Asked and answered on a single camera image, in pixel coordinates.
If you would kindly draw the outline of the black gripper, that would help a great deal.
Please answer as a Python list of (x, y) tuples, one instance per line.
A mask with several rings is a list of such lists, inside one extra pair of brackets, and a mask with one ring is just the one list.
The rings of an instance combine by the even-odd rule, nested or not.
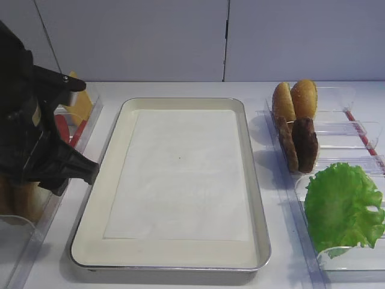
[(62, 141), (54, 119), (71, 106), (83, 80), (34, 64), (32, 52), (1, 24), (1, 173), (16, 184), (61, 196), (70, 179), (94, 184), (99, 164)]

